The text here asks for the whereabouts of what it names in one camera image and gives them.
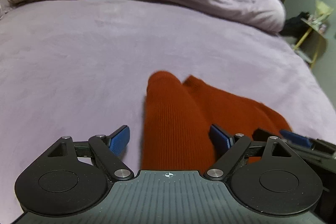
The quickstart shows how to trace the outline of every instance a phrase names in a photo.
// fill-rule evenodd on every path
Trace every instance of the triangular cutout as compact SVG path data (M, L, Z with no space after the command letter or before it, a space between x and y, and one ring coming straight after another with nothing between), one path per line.
M64 157L68 155L67 144L60 143L54 150L51 152L48 157Z
M273 144L273 149L272 149L272 156L273 157L291 157L292 155L287 152L287 150L279 143L274 143Z

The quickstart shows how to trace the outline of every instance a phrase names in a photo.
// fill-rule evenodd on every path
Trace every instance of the crosshair symbol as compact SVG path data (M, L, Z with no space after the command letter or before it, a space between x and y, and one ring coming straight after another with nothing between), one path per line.
M167 173L167 174L164 174L164 176L166 176L166 177L168 177L168 178L171 178L172 176L175 176L175 175L169 172L169 173Z

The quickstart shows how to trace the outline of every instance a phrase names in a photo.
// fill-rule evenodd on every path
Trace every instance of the gray gripper base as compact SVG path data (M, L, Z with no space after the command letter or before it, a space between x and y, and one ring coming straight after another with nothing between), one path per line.
M26 213L16 224L322 224L306 212L271 217L240 205L222 182L209 181L196 171L141 171L133 180L116 182L95 207L67 217Z

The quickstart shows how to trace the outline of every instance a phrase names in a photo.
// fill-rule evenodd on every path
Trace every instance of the yellow wooden leg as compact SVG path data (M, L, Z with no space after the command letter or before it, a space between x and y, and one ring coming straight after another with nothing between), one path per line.
M312 27L309 27L309 29L305 32L305 34L300 38L298 43L296 43L296 45L294 46L293 48L294 51L296 51L301 46L301 44L304 42L304 40L307 38L307 36L310 34L312 30L313 30Z
M312 69L313 66L316 63L317 56L319 55L319 49L320 49L322 39L323 39L323 37L320 36L319 41L318 41L317 46L316 46L316 49L315 49L315 52L314 52L313 60L311 61L311 64L310 64L310 69Z

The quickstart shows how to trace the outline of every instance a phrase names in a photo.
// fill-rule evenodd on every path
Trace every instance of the blue gripper pad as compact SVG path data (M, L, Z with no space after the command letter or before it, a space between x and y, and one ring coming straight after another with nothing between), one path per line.
M233 145L231 140L214 125L210 127L209 137L219 155L224 155Z
M110 150L116 156L120 156L121 152L126 148L129 139L130 139L130 130L129 127L125 127L111 139Z
M309 138L303 137L296 133L287 131L287 130L280 130L279 133L287 140L290 140L292 143L301 145L307 148L311 148L312 143L310 142Z

